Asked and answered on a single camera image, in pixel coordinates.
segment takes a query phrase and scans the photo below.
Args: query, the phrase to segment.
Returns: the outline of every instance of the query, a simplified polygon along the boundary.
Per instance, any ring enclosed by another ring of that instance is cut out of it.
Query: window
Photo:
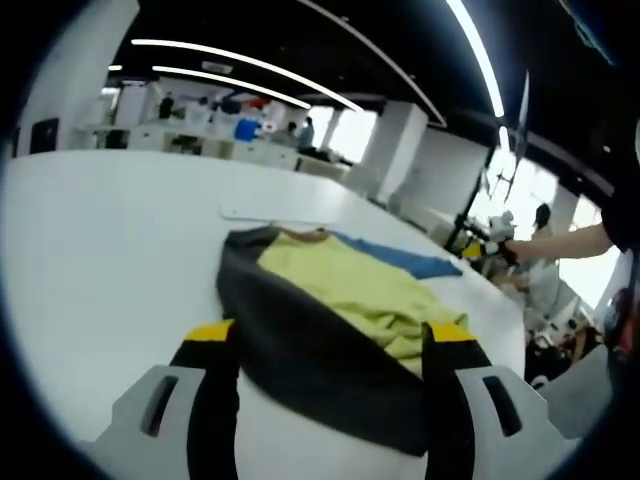
[[[550,207],[558,190],[558,177],[535,163],[522,159],[513,178],[511,195],[505,209],[513,213],[515,238],[528,240],[533,235],[536,209],[543,203]]]
[[[312,145],[317,149],[320,149],[324,136],[327,134],[333,110],[331,107],[312,107],[307,113],[313,120],[314,135]]]
[[[377,119],[375,112],[343,110],[329,139],[329,148],[351,162],[360,163]]]
[[[498,149],[487,170],[486,184],[488,192],[481,190],[478,193],[470,215],[487,224],[489,217],[510,210],[516,225],[515,237],[529,239],[534,231],[536,209],[541,203],[553,202],[558,179],[524,158],[516,171],[513,153]]]
[[[600,223],[600,209],[587,198],[578,199],[573,214],[571,230]],[[596,308],[620,256],[620,250],[612,247],[599,257],[560,261],[560,278],[569,285],[591,308]]]

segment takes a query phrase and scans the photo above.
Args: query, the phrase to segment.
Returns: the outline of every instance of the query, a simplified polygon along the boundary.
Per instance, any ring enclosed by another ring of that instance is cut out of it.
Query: ceiling light
[[[511,145],[509,144],[509,132],[507,127],[500,127],[498,130],[498,136],[500,137],[500,148],[505,152],[511,151]]]
[[[197,72],[195,70],[185,70],[184,68],[154,66],[153,70],[156,72],[177,73],[179,75],[189,75],[191,77],[200,77],[200,78],[206,78],[209,80],[215,80],[216,82],[229,83],[231,85],[237,85],[238,87],[243,87],[249,90],[254,90],[256,92],[264,93],[265,95],[269,95],[270,97],[279,98],[280,100],[289,102],[293,105],[296,105],[301,108],[305,108],[307,110],[311,108],[311,105],[309,105],[307,102],[303,102],[302,100],[298,100],[297,98],[290,97],[289,95],[276,92],[269,88],[264,88],[258,85],[254,85],[252,83],[243,82],[242,80],[236,80],[234,78],[223,77],[221,75],[214,75],[212,73]]]
[[[437,122],[435,121],[432,122],[431,120],[429,120],[429,124],[438,125],[440,127],[447,128],[447,121],[444,119],[442,114],[435,107],[433,102],[429,100],[429,97],[425,95],[425,93],[416,84],[416,82],[414,82],[413,79],[409,77],[409,75],[407,75],[406,72],[402,70],[402,68],[400,68],[400,66],[391,59],[391,57],[389,57],[389,55],[387,55],[382,50],[380,50],[380,48],[376,44],[374,44],[371,40],[365,37],[362,33],[360,33],[358,30],[353,28],[353,26],[349,22],[345,22],[343,19],[334,15],[326,8],[321,7],[320,5],[316,4],[311,0],[297,0],[297,1],[311,8],[315,12],[318,12],[320,15],[328,18],[329,20],[331,20],[332,22],[334,22],[335,24],[337,24],[338,26],[340,26],[341,28],[349,32],[351,35],[357,38],[360,42],[364,43],[371,51],[373,51],[376,55],[378,55],[378,57],[380,57],[387,65],[389,65],[389,67],[391,67],[398,75],[400,75],[400,77],[413,89],[413,91],[416,92],[418,97],[420,97],[420,99],[429,107],[429,109],[431,110],[431,112],[433,113],[433,115],[436,117],[436,120],[437,120]]]
[[[493,114],[500,118],[504,116],[504,107],[502,105],[502,98],[500,97],[500,90],[498,89],[498,82],[496,76],[493,73],[489,56],[484,48],[480,34],[473,24],[473,20],[469,16],[469,12],[462,4],[461,0],[446,0],[449,8],[458,19],[458,23],[464,30],[464,34],[467,36],[467,40],[471,44],[473,54],[476,56],[476,60],[480,65],[482,76],[484,77],[484,83],[489,90],[489,98],[491,98],[491,105],[493,106]]]
[[[199,52],[211,53],[213,55],[220,55],[221,57],[232,58],[234,60],[238,60],[240,62],[250,63],[255,65],[256,67],[261,67],[266,70],[270,70],[275,73],[279,73],[287,78],[300,82],[314,90],[317,90],[320,93],[325,94],[327,97],[333,98],[334,100],[342,103],[346,107],[349,107],[356,112],[362,112],[362,107],[356,105],[355,103],[347,100],[341,95],[329,90],[328,88],[323,87],[315,82],[312,82],[309,79],[301,77],[289,70],[285,70],[284,68],[276,67],[267,62],[263,62],[262,60],[256,60],[255,58],[247,57],[245,55],[240,55],[238,53],[229,52],[227,50],[221,50],[219,48],[206,47],[204,45],[197,45],[195,43],[185,43],[185,42],[174,42],[172,40],[145,40],[145,39],[135,39],[131,40],[132,45],[151,45],[156,47],[174,47],[174,48],[185,48],[187,50],[196,50]]]

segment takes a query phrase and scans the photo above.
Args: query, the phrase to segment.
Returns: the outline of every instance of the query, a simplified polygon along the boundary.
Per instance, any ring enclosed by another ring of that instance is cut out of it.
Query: dark gray fabric
[[[273,230],[234,232],[222,254],[218,294],[237,322],[242,369],[302,415],[422,456],[429,437],[422,381],[328,307],[256,264]]]

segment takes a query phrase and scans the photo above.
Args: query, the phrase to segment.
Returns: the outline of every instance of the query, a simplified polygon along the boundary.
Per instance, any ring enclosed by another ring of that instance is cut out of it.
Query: person's arm
[[[508,241],[505,246],[516,254],[518,262],[546,258],[588,258],[605,253],[613,242],[602,223],[573,232],[528,242]]]

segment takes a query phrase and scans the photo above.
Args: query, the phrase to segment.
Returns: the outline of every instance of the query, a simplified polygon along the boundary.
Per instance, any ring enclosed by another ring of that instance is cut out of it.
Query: white tabletop
[[[221,202],[268,201],[275,219],[292,209],[310,218],[330,212],[331,228],[346,234],[449,257],[332,180],[295,172],[93,150],[12,160],[4,180],[2,274],[18,351],[54,419],[76,439],[102,432],[112,403],[151,366],[167,364],[191,328],[220,319],[222,243],[230,229],[263,224],[221,218]],[[493,363],[522,375],[522,312],[462,267],[461,278],[425,284],[469,314]],[[240,420],[239,429],[249,428]]]

